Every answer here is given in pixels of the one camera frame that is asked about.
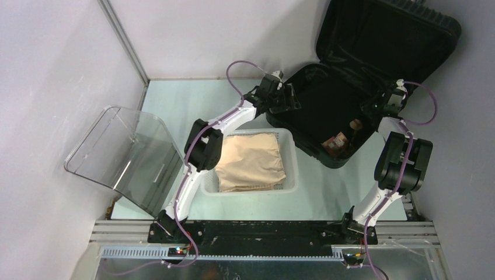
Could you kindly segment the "black ribbed hard-shell suitcase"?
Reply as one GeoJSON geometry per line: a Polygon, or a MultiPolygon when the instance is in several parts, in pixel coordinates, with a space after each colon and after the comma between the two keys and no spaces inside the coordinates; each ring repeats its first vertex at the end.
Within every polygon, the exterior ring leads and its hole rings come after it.
{"type": "Polygon", "coordinates": [[[454,52],[461,33],[455,18],[413,1],[330,1],[315,45],[318,61],[287,80],[301,108],[267,113],[267,121],[288,129],[307,155],[338,169],[376,131],[360,104],[398,79],[412,93],[454,52]],[[364,128],[351,144],[355,118],[364,128]],[[322,143],[340,132],[348,147],[334,157],[322,143]]]}

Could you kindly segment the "beige cloth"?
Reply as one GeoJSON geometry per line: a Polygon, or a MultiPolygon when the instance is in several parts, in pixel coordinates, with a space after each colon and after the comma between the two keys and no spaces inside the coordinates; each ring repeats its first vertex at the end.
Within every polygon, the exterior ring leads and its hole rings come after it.
{"type": "Polygon", "coordinates": [[[286,179],[276,135],[258,133],[226,137],[215,173],[221,193],[275,189],[286,179]]]}

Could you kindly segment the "white perforated plastic basket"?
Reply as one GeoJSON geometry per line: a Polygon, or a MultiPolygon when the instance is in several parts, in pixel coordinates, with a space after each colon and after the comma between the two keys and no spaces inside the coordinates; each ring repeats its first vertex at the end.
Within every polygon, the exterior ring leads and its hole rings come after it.
{"type": "Polygon", "coordinates": [[[226,136],[219,163],[203,177],[209,196],[288,194],[298,188],[295,143],[287,129],[242,129],[226,136]]]}

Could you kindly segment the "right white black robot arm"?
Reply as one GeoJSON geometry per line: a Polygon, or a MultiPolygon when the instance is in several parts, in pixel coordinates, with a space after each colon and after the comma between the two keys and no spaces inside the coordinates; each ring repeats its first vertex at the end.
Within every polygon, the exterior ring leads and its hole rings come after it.
{"type": "Polygon", "coordinates": [[[424,182],[433,145],[415,138],[399,117],[407,89],[402,84],[386,89],[368,108],[372,123],[385,145],[374,170],[375,184],[365,198],[344,214],[339,235],[354,244],[370,237],[378,218],[394,201],[417,191],[424,182]]]}

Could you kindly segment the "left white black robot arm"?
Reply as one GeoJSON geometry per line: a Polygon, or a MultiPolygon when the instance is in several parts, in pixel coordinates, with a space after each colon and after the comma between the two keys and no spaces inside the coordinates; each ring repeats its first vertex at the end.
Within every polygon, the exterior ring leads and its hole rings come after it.
{"type": "Polygon", "coordinates": [[[193,123],[184,147],[184,170],[173,199],[158,214],[157,221],[162,236],[171,243],[184,237],[185,221],[194,198],[200,177],[219,162],[224,137],[241,125],[269,112],[284,113],[300,109],[294,88],[282,81],[283,73],[267,73],[259,85],[241,95],[239,104],[209,121],[198,119],[193,123]]]}

